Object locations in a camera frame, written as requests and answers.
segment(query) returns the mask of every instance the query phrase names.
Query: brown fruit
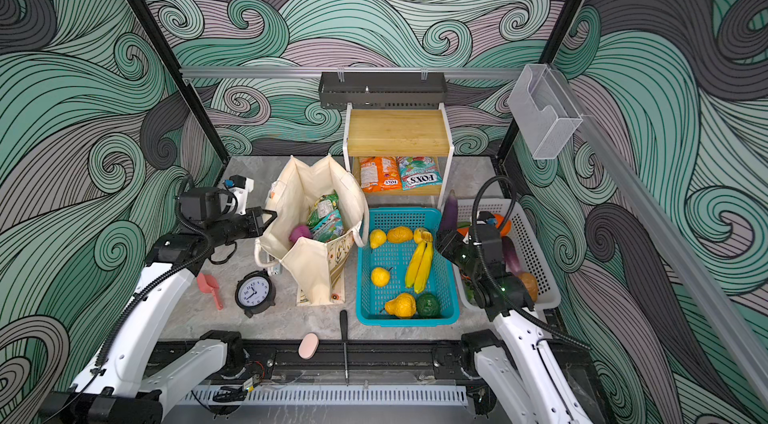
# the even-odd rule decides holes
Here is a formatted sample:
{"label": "brown fruit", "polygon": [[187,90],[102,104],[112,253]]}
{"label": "brown fruit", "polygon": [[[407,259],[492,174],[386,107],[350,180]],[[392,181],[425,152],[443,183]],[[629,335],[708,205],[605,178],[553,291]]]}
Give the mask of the brown fruit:
{"label": "brown fruit", "polygon": [[521,281],[523,281],[525,289],[528,291],[528,293],[531,294],[533,302],[536,302],[536,299],[538,299],[538,281],[536,278],[533,277],[533,274],[530,273],[522,273],[518,275],[518,277]]}

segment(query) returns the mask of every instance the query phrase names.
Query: screwdriver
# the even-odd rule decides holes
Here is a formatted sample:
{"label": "screwdriver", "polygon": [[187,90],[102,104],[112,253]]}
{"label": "screwdriver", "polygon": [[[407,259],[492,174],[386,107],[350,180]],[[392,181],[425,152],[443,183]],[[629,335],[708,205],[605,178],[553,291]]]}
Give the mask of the screwdriver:
{"label": "screwdriver", "polygon": [[347,337],[347,324],[346,324],[346,309],[342,309],[339,313],[339,324],[341,326],[341,341],[344,342],[344,380],[347,385],[350,384],[350,368],[346,362],[346,343],[349,341]]}

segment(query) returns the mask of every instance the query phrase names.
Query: black frame post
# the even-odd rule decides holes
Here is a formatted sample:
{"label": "black frame post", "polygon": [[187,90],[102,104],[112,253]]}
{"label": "black frame post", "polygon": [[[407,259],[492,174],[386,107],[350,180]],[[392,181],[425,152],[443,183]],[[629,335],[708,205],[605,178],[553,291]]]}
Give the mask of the black frame post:
{"label": "black frame post", "polygon": [[149,10],[149,6],[147,6],[147,2],[144,0],[127,1],[128,5],[136,15],[139,23],[144,28],[144,32],[147,33],[150,43],[160,56],[160,60],[168,69],[170,76],[173,77],[174,83],[176,83],[176,87],[179,89],[179,93],[181,93],[184,101],[187,102],[187,106],[189,106],[190,111],[197,118],[197,122],[200,123],[200,126],[203,128],[203,131],[208,137],[211,145],[214,146],[216,154],[218,154],[219,158],[224,164],[224,167],[226,167],[226,164],[230,161],[230,154],[226,151],[224,142],[222,142],[221,138],[219,137],[219,133],[216,131],[214,124],[210,121],[210,118],[208,118],[208,114],[205,112],[205,107],[203,107],[203,103],[197,96],[197,92],[195,92],[194,87],[192,87],[189,83],[184,82],[184,78],[181,76],[180,72],[181,65],[176,59],[176,55],[170,48],[170,45],[168,45],[168,42],[165,40],[165,37],[160,30],[160,26],[152,17],[152,13]]}

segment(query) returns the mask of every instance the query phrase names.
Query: bag handle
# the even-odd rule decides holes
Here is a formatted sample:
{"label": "bag handle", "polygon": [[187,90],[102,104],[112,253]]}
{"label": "bag handle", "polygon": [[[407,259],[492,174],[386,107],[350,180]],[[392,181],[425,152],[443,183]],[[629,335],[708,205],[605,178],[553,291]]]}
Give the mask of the bag handle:
{"label": "bag handle", "polygon": [[259,254],[261,254],[261,239],[256,237],[254,239],[254,259],[256,260],[256,265],[265,269],[267,267],[272,267],[273,265],[280,263],[278,259],[274,259],[274,258],[266,262],[261,262],[261,258],[259,257]]}
{"label": "bag handle", "polygon": [[365,195],[362,196],[362,208],[362,235],[359,233],[352,233],[352,237],[355,238],[355,244],[357,244],[358,247],[366,246],[371,221],[370,212],[368,210],[368,199],[366,199]]}

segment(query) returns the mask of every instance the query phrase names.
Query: clear plastic box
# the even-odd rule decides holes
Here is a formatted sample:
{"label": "clear plastic box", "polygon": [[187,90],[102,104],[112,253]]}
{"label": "clear plastic box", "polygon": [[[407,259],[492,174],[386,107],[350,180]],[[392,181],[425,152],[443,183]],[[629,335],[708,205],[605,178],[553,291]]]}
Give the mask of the clear plastic box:
{"label": "clear plastic box", "polygon": [[559,70],[547,64],[525,66],[508,104],[534,159],[556,159],[581,124],[576,99]]}

